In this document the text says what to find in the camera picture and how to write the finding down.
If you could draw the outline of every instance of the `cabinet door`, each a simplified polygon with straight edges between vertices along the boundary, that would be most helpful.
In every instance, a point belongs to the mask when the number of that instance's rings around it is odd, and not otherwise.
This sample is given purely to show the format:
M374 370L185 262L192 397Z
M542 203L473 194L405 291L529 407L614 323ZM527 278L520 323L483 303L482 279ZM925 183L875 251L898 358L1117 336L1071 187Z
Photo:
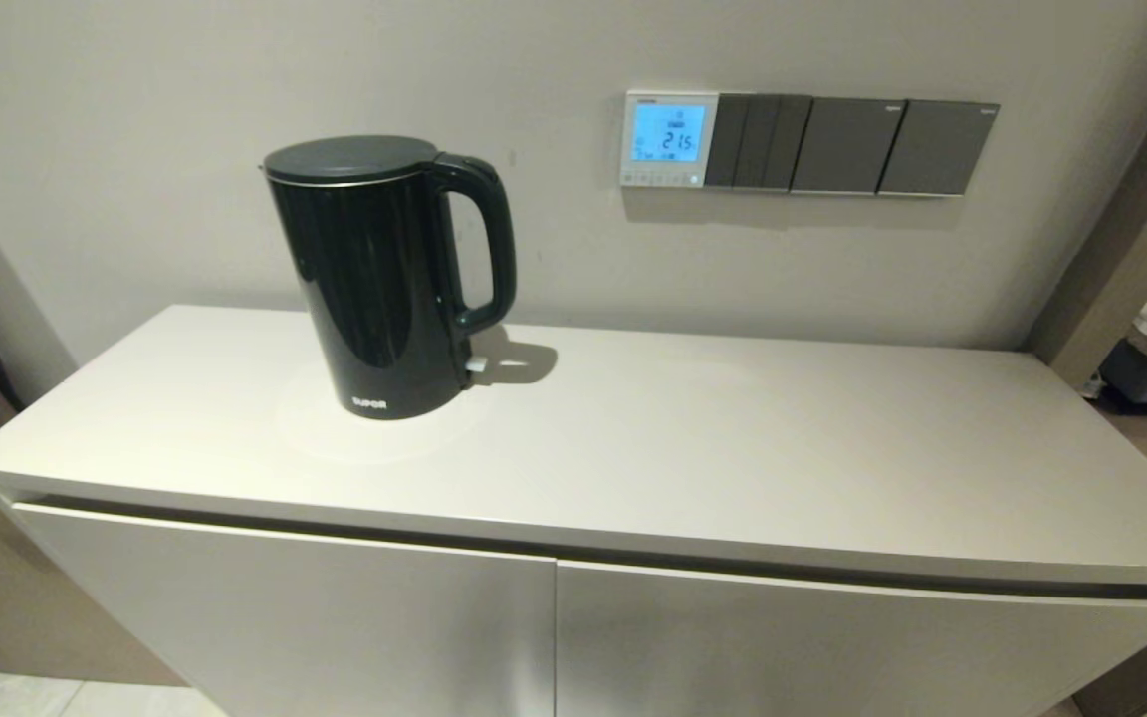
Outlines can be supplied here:
M541 717L555 562L17 504L229 717Z
M1147 600L559 562L556 717L1023 717L1147 641Z

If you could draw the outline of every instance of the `blue lcd screen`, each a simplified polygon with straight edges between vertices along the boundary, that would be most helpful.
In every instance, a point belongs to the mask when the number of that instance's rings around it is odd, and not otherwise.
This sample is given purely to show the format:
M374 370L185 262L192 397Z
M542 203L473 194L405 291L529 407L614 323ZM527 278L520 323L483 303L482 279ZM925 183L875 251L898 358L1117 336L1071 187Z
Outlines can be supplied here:
M632 162L696 162L704 104L637 104Z

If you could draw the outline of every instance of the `door frame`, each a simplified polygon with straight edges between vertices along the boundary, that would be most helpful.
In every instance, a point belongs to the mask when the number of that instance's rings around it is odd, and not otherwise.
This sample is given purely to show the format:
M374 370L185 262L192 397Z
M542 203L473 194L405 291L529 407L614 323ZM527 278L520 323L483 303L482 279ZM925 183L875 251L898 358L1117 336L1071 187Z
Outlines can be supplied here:
M1118 189L1033 322L1024 350L1079 387L1147 301L1147 133Z

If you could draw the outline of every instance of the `cabinet top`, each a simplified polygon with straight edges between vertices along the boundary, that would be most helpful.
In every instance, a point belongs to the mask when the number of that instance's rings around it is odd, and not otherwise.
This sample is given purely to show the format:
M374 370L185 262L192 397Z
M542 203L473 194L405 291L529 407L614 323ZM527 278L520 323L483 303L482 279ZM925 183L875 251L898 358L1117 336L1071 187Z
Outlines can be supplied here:
M1147 459L1030 356L524 326L473 344L491 358L479 385L427 416L369 421L336 404L305 313L177 305L1 428L0 486L653 554L1147 583Z

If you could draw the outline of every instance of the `floor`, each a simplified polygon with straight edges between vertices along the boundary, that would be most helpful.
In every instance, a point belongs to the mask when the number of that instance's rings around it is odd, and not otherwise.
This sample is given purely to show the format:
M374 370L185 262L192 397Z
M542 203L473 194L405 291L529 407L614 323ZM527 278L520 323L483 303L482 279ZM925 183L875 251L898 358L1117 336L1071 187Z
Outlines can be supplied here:
M0 512L0 672L182 685Z
M1 676L0 717L224 717L187 688Z

